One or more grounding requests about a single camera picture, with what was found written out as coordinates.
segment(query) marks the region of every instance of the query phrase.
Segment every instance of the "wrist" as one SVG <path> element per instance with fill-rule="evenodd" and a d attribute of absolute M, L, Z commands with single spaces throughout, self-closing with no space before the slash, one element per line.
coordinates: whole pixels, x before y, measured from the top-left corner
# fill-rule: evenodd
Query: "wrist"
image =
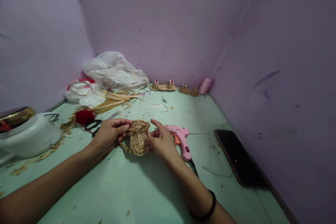
<path fill-rule="evenodd" d="M 104 153 L 99 148 L 91 148 L 91 146 L 86 146 L 83 150 L 79 152 L 80 156 L 83 159 L 91 159 L 91 160 L 100 160 Z"/>
<path fill-rule="evenodd" d="M 175 169 L 176 167 L 179 167 L 182 164 L 184 164 L 184 161 L 178 152 L 168 157 L 165 157 L 163 160 L 170 169 Z"/>

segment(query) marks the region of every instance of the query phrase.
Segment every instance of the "gold lid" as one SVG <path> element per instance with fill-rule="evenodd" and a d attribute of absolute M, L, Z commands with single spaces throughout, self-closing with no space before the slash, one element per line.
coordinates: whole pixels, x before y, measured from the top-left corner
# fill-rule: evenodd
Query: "gold lid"
<path fill-rule="evenodd" d="M 31 107 L 20 107 L 0 113 L 0 133 L 20 126 L 35 114 Z"/>

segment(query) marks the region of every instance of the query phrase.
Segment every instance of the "white kettle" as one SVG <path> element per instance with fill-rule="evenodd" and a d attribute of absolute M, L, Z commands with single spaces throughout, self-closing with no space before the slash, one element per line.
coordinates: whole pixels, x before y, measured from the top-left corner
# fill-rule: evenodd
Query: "white kettle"
<path fill-rule="evenodd" d="M 60 140 L 62 130 L 46 115 L 56 115 L 54 120 L 59 116 L 52 112 L 35 114 L 18 127 L 0 134 L 0 149 L 10 152 L 0 159 L 0 164 L 14 156 L 30 158 L 39 155 Z"/>

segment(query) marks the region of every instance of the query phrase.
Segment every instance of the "pink glue gun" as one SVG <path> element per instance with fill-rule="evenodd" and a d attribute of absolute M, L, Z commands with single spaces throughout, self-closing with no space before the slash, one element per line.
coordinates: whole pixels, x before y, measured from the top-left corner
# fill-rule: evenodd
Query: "pink glue gun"
<path fill-rule="evenodd" d="M 188 147 L 186 137 L 189 135 L 189 130 L 187 128 L 180 128 L 174 125 L 164 126 L 170 133 L 175 134 L 181 142 L 182 147 L 182 158 L 184 161 L 189 161 L 191 159 L 191 153 Z"/>

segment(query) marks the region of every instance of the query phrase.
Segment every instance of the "black hair tie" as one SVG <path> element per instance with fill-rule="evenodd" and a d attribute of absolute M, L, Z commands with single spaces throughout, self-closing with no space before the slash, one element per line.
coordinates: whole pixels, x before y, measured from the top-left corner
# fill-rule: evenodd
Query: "black hair tie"
<path fill-rule="evenodd" d="M 216 207 L 216 196 L 215 196 L 215 194 L 214 194 L 212 191 L 210 191 L 209 189 L 208 189 L 208 191 L 211 192 L 211 195 L 212 195 L 212 206 L 211 206 L 211 208 L 210 208 L 210 211 L 209 211 L 205 216 L 203 216 L 203 217 L 197 217 L 197 216 L 195 216 L 195 215 L 190 211 L 191 216 L 192 216 L 195 220 L 197 220 L 197 221 L 206 221 L 206 220 L 208 220 L 208 219 L 211 217 L 211 215 L 213 214 L 214 210 L 215 210 L 215 207 Z"/>

